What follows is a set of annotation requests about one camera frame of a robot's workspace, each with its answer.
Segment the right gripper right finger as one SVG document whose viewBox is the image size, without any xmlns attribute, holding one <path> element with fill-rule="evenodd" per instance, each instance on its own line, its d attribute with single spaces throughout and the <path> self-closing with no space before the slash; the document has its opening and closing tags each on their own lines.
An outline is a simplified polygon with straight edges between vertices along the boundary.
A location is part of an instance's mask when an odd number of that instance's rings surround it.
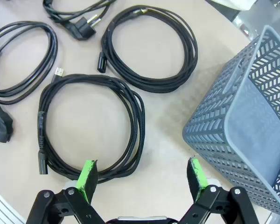
<svg viewBox="0 0 280 224">
<path fill-rule="evenodd" d="M 226 224 L 258 224 L 247 191 L 242 187 L 225 190 L 209 184 L 195 157 L 187 164 L 187 179 L 193 204 L 181 218 L 181 224 L 204 224 L 210 214 L 219 214 Z"/>
</svg>

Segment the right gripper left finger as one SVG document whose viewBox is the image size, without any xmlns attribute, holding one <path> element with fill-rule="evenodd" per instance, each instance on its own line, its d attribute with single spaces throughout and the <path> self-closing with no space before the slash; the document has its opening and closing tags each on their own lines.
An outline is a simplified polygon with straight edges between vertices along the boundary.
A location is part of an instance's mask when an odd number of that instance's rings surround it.
<svg viewBox="0 0 280 224">
<path fill-rule="evenodd" d="M 37 194 L 27 218 L 27 224 L 60 224 L 64 217 L 74 216 L 80 224 L 104 224 L 105 221 L 91 206 L 98 184 L 97 162 L 85 162 L 75 187 L 55 194 L 42 190 Z"/>
</svg>

